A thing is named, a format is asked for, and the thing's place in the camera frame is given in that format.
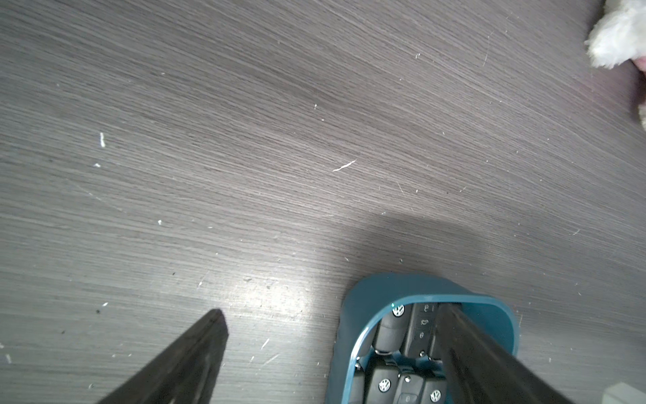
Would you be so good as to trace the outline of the black car key front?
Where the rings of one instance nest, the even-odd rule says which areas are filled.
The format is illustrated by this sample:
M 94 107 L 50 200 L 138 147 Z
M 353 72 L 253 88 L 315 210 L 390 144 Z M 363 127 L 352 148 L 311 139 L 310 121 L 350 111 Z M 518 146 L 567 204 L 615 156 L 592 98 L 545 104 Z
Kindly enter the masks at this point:
M 368 362 L 365 404 L 392 404 L 400 378 L 400 368 L 390 357 L 375 356 Z

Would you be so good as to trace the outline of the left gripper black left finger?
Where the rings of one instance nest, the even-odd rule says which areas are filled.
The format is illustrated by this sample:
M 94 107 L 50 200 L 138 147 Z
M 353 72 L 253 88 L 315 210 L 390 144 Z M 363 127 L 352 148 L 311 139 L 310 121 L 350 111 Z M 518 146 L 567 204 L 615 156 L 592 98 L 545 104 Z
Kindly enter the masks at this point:
M 225 315 L 208 311 L 102 403 L 209 403 L 229 337 Z

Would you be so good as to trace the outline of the dark teal storage box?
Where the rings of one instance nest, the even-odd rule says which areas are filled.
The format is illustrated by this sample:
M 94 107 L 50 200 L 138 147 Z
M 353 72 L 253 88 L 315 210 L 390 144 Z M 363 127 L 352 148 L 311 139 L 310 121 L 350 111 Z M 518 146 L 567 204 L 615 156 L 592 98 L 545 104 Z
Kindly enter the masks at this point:
M 461 303 L 464 314 L 484 333 L 516 356 L 519 326 L 504 302 L 477 294 L 449 279 L 428 274 L 374 274 L 358 281 L 343 300 L 328 375 L 326 403 L 348 403 L 356 358 L 363 340 L 397 306 Z

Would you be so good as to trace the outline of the black car key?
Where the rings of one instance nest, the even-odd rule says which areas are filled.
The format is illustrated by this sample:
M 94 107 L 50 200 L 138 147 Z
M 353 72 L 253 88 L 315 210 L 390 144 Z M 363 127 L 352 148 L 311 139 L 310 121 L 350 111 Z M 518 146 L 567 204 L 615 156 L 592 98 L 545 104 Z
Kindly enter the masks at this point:
M 365 372 L 360 365 L 356 365 L 353 374 L 348 404 L 363 404 L 365 389 Z
M 442 377 L 427 377 L 420 395 L 420 404 L 444 404 L 447 397 L 447 381 Z
M 424 378 L 417 374 L 402 374 L 395 391 L 393 404 L 419 404 Z
M 379 355 L 398 351 L 404 341 L 410 323 L 412 305 L 395 305 L 380 320 L 373 340 L 373 348 Z
M 407 358 L 427 357 L 430 353 L 437 317 L 437 303 L 410 305 L 410 321 L 400 353 Z
M 400 378 L 400 368 L 390 357 L 375 356 L 368 362 L 365 404 L 392 404 Z

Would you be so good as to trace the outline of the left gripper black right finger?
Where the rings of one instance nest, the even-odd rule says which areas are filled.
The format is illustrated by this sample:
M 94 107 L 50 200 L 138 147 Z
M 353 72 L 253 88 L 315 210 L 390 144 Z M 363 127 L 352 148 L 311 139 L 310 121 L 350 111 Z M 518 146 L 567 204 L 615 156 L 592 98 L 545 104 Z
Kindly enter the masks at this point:
M 458 306 L 439 306 L 435 326 L 454 403 L 571 403 L 507 353 Z

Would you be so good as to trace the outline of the white teddy bear pink shirt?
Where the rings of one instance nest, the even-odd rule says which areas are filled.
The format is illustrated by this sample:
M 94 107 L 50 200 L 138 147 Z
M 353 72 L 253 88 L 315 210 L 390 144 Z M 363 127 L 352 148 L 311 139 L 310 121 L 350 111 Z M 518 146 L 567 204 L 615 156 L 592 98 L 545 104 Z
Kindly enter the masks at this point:
M 645 0 L 605 1 L 585 47 L 594 68 L 632 62 L 645 76 Z

